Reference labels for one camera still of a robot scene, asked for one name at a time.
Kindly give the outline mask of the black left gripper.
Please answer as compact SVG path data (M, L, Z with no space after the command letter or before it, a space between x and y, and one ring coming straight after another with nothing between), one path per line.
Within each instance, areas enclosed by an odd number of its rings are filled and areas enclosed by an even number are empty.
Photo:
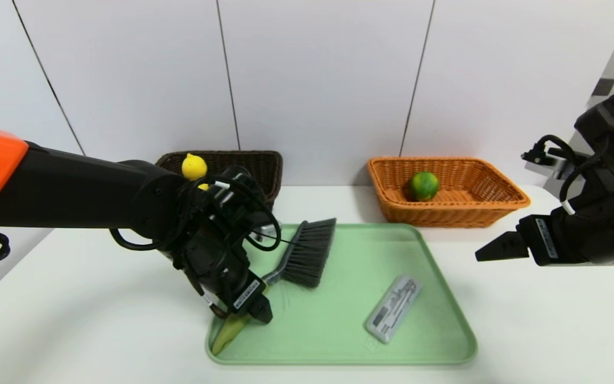
M214 314L249 314L269 324L266 284L250 266L246 251L198 251L198 294Z

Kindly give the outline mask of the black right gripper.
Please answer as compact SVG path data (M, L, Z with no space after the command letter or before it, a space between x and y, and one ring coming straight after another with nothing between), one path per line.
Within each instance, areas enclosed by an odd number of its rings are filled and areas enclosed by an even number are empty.
M592 261L566 242L560 225L568 212L562 207L550 214L532 214L519 220L516 231L507 231L475 252L478 262L529 258L541 267L606 266Z

